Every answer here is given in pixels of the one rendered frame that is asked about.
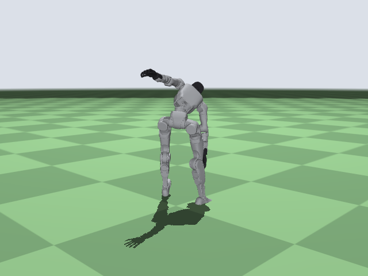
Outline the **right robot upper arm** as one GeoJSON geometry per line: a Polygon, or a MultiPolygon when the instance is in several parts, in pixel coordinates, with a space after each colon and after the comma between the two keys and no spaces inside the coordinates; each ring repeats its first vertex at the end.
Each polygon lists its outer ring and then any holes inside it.
{"type": "Polygon", "coordinates": [[[208,107],[207,105],[204,103],[204,101],[201,102],[201,104],[197,107],[197,112],[199,112],[200,115],[200,122],[201,125],[200,126],[200,130],[201,132],[207,132],[208,131],[208,125],[207,125],[207,110],[208,107]]]}

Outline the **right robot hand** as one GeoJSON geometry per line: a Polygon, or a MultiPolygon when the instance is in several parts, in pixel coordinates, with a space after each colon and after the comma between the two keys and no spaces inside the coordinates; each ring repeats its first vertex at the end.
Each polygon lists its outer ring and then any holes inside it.
{"type": "Polygon", "coordinates": [[[206,168],[206,155],[207,155],[207,148],[204,148],[204,154],[203,154],[203,164],[204,164],[204,168],[206,168]]]}

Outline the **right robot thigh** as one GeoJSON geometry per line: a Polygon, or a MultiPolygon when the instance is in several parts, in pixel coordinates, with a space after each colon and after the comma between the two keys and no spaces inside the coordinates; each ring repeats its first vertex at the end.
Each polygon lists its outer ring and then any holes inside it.
{"type": "Polygon", "coordinates": [[[198,122],[190,120],[190,119],[186,119],[185,129],[186,129],[186,132],[189,134],[190,144],[191,144],[191,148],[192,148],[193,156],[194,156],[194,158],[190,160],[189,166],[193,170],[196,170],[195,163],[198,159],[203,161],[203,154],[204,154],[204,142],[203,142],[200,126],[198,122]]]}

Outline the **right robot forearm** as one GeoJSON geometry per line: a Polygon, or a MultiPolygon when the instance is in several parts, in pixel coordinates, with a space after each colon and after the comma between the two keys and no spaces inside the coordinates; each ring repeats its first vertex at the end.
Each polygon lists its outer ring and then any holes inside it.
{"type": "Polygon", "coordinates": [[[205,132],[205,133],[201,133],[202,134],[202,138],[203,138],[203,142],[204,142],[204,148],[207,148],[208,151],[208,134],[209,132],[205,132]]]}

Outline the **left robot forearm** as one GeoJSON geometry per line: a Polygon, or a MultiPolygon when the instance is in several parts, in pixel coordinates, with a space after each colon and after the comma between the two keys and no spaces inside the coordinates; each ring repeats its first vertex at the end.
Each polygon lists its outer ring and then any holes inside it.
{"type": "Polygon", "coordinates": [[[157,82],[163,82],[165,84],[170,83],[170,80],[171,80],[171,77],[170,76],[163,75],[163,74],[161,74],[161,75],[162,75],[163,78],[162,79],[160,79],[160,78],[156,79],[157,82]]]}

